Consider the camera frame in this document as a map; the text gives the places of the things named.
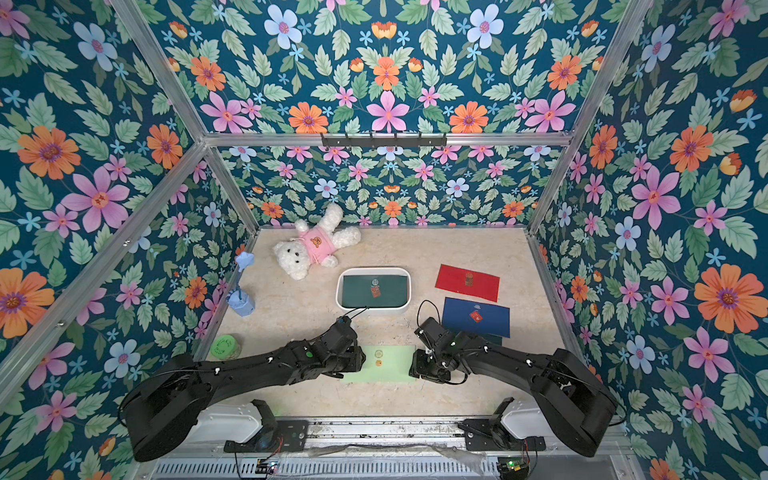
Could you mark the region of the navy blue envelope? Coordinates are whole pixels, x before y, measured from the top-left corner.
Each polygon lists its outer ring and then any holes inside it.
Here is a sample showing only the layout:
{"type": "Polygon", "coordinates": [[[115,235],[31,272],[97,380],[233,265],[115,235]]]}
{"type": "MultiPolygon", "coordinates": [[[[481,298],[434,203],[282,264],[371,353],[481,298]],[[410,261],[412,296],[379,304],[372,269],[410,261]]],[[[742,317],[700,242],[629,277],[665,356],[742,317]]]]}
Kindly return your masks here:
{"type": "Polygon", "coordinates": [[[510,337],[510,309],[499,305],[446,298],[442,323],[452,330],[510,337]]]}

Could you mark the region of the light green envelope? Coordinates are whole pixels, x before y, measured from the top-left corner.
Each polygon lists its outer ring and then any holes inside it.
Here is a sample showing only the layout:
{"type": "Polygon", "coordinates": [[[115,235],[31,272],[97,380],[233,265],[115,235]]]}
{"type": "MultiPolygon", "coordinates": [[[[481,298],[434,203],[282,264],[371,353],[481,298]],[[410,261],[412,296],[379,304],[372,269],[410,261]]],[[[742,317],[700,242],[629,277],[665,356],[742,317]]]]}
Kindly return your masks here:
{"type": "Polygon", "coordinates": [[[345,373],[343,383],[412,383],[409,372],[414,346],[362,346],[365,361],[359,372],[345,373]]]}

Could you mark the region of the dark green envelope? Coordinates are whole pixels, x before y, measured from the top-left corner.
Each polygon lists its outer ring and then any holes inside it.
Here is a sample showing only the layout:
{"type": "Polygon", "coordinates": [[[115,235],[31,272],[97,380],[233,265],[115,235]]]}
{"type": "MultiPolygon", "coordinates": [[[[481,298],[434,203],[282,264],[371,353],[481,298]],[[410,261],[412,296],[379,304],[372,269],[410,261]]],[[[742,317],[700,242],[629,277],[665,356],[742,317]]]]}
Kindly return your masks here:
{"type": "Polygon", "coordinates": [[[503,345],[503,340],[502,340],[502,338],[500,336],[496,336],[496,335],[483,335],[483,338],[486,341],[488,341],[489,343],[491,343],[491,344],[499,345],[499,346],[503,345]]]}
{"type": "Polygon", "coordinates": [[[349,275],[341,283],[343,308],[394,309],[408,302],[409,281],[404,275],[349,275]]]}

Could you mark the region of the white plastic storage box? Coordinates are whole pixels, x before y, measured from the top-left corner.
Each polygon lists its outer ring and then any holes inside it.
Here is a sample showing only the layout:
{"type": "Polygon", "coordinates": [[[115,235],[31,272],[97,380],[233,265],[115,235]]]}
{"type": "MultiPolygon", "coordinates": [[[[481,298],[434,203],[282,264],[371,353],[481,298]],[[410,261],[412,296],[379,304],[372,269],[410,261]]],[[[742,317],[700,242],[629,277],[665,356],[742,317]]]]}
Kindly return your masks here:
{"type": "Polygon", "coordinates": [[[391,313],[391,314],[402,313],[402,312],[404,312],[409,307],[409,305],[411,303],[411,299],[412,299],[412,279],[411,279],[410,273],[407,270],[405,270],[404,268],[400,268],[400,267],[354,267],[354,268],[349,268],[349,269],[346,269],[345,271],[343,271],[341,273],[341,275],[339,276],[338,280],[337,280],[336,298],[335,298],[335,300],[336,300],[336,304],[338,305],[338,307],[342,308],[342,309],[347,309],[347,310],[365,310],[366,312],[377,312],[377,313],[382,313],[382,314],[384,314],[384,313],[387,313],[387,314],[389,314],[389,313],[391,313]],[[342,280],[343,280],[343,278],[345,276],[349,276],[349,275],[385,275],[385,274],[404,275],[404,276],[406,276],[408,278],[408,281],[409,281],[409,288],[408,288],[409,298],[408,298],[408,302],[404,306],[402,306],[400,308],[394,308],[394,309],[371,309],[371,308],[348,309],[348,308],[343,308],[340,305],[341,283],[342,283],[342,280]]]}

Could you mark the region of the red envelope gold sticker back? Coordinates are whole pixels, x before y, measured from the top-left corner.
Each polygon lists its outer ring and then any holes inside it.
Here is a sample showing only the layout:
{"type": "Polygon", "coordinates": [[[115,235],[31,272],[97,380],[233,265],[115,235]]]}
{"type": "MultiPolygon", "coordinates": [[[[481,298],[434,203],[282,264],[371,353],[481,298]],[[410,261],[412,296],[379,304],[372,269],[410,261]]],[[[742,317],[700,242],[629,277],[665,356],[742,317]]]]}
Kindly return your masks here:
{"type": "Polygon", "coordinates": [[[500,278],[483,272],[441,265],[435,287],[452,293],[497,302],[500,278]]]}

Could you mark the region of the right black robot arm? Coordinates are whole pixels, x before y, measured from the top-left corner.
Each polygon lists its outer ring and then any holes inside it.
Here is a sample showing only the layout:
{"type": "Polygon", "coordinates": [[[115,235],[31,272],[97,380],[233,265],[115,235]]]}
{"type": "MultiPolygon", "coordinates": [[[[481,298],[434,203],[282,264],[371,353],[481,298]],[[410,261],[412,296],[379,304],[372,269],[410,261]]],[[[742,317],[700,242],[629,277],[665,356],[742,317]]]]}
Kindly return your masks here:
{"type": "Polygon", "coordinates": [[[452,373],[487,376],[531,395],[554,435],[572,451],[593,457],[617,412],[608,387],[574,355],[522,352],[466,332],[452,332],[436,319],[415,335],[425,348],[414,353],[409,375],[448,385],[452,373]]]}

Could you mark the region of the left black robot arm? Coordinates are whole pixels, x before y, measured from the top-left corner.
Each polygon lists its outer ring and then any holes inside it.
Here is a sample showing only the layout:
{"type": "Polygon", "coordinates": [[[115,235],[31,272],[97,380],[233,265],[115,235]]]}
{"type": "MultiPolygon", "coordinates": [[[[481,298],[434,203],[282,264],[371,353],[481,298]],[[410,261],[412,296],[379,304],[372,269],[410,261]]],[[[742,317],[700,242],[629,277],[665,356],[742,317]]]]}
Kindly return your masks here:
{"type": "Polygon", "coordinates": [[[208,407],[247,392],[321,375],[341,379],[361,371],[365,360],[347,316],[313,339],[290,341],[259,355],[195,361],[183,354],[125,395],[119,419],[127,428],[134,459],[149,462],[180,446],[208,407]]]}

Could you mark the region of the white teddy bear pink shirt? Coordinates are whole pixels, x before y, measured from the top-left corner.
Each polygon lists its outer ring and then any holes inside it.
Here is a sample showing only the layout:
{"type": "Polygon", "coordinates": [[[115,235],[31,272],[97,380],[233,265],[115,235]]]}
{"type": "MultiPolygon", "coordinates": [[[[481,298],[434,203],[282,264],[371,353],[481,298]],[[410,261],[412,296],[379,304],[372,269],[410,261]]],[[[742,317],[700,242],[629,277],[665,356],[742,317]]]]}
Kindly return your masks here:
{"type": "Polygon", "coordinates": [[[337,267],[339,260],[336,252],[356,246],[362,240],[358,227],[338,229],[343,216],[342,208],[331,203],[314,226],[305,220],[298,220],[295,224],[296,236],[273,247],[278,266],[297,281],[306,278],[315,265],[337,267]]]}

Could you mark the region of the green tape roll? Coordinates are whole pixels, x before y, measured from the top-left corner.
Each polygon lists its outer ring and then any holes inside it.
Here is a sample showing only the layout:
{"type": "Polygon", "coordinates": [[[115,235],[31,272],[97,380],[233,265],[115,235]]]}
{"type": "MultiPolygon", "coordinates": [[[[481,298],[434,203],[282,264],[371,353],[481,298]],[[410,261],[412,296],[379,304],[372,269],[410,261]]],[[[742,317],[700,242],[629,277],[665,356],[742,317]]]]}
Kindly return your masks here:
{"type": "Polygon", "coordinates": [[[217,337],[209,350],[209,355],[216,360],[234,360],[241,354],[241,345],[233,335],[221,335],[217,337]]]}

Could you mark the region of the small green circuit board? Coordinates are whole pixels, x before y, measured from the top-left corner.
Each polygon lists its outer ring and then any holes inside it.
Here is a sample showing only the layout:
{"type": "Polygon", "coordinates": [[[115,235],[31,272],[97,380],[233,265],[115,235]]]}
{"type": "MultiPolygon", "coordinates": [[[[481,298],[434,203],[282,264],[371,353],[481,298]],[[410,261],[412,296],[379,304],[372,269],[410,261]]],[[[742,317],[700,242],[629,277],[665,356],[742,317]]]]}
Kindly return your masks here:
{"type": "Polygon", "coordinates": [[[499,457],[497,473],[500,480],[527,480],[531,463],[523,458],[499,457]]]}

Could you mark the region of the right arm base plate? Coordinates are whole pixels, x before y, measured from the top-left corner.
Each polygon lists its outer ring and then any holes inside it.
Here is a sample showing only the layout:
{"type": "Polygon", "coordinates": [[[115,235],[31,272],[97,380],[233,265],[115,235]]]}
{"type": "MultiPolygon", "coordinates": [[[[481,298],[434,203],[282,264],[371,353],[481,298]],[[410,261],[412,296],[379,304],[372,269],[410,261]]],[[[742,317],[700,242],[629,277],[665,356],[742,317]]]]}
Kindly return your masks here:
{"type": "Polygon", "coordinates": [[[499,422],[489,418],[468,418],[460,421],[457,426],[464,435],[465,448],[471,452],[540,452],[546,449],[543,437],[514,437],[499,422]]]}

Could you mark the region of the aluminium front rail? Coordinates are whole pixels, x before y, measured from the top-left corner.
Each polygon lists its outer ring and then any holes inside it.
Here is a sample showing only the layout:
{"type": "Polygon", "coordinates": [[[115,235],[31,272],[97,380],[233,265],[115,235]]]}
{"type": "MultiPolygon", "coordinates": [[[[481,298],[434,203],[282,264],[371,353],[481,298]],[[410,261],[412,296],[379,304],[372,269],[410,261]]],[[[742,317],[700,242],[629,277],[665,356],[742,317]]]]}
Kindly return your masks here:
{"type": "MultiPolygon", "coordinates": [[[[273,422],[265,422],[265,427],[277,420],[306,420],[309,422],[308,439],[304,453],[321,448],[360,448],[370,450],[401,450],[426,448],[430,445],[467,450],[464,435],[457,424],[464,419],[489,418],[502,422],[494,416],[480,417],[278,417],[273,422]]],[[[508,416],[509,424],[515,428],[507,430],[514,437],[525,439],[531,436],[541,436],[545,439],[546,449],[543,452],[564,453],[577,455],[579,452],[567,446],[554,433],[544,430],[543,417],[535,417],[531,410],[517,411],[508,416]]],[[[182,444],[166,455],[193,456],[219,455],[226,453],[226,441],[221,437],[215,439],[212,435],[196,431],[182,444]]]]}

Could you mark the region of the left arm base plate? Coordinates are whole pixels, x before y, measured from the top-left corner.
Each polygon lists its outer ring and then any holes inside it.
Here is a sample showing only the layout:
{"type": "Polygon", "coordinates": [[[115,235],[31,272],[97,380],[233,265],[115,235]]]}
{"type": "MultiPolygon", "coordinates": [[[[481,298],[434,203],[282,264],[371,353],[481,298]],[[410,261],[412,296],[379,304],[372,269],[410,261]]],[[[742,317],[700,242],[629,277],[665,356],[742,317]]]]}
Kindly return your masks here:
{"type": "Polygon", "coordinates": [[[277,420],[261,428],[245,443],[226,441],[226,453],[295,453],[305,448],[309,422],[306,420],[277,420]]]}

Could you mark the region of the black hook rail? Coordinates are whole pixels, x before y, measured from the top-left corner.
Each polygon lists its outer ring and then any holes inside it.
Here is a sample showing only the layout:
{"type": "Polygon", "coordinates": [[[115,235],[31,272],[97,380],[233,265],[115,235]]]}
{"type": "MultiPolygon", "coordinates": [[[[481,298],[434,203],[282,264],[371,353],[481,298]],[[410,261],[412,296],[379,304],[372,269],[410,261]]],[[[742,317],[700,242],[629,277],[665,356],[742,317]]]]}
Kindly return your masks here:
{"type": "Polygon", "coordinates": [[[379,147],[444,147],[448,145],[446,134],[329,134],[320,136],[323,147],[360,147],[375,149],[379,147]]]}

